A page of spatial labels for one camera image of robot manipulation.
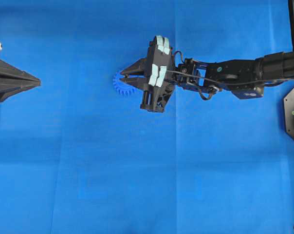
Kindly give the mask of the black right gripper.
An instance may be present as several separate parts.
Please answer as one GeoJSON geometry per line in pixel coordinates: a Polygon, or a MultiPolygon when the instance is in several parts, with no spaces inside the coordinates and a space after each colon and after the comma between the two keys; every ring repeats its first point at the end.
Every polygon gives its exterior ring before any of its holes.
{"type": "Polygon", "coordinates": [[[162,113],[175,89],[172,84],[174,62],[169,39],[155,36],[149,43],[147,58],[141,58],[120,72],[120,80],[137,89],[143,89],[141,108],[149,112],[162,113]]]}

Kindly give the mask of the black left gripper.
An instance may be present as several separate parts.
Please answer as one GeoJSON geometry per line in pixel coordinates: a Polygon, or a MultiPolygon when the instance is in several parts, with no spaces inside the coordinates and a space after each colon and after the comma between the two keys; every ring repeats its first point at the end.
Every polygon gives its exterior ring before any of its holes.
{"type": "Polygon", "coordinates": [[[21,79],[27,81],[8,82],[0,81],[0,102],[18,93],[40,86],[40,79],[0,59],[0,78],[21,79]]]}

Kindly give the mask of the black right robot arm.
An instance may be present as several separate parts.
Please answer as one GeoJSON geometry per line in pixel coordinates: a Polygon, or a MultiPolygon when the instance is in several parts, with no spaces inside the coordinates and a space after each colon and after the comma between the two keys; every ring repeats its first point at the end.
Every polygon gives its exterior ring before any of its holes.
{"type": "Polygon", "coordinates": [[[143,91],[141,109],[162,113],[175,87],[197,92],[203,100],[230,91],[239,99],[261,98],[265,87],[294,80],[294,51],[255,60],[206,63],[185,58],[175,64],[169,39],[155,36],[147,56],[121,71],[122,82],[143,91]]]}

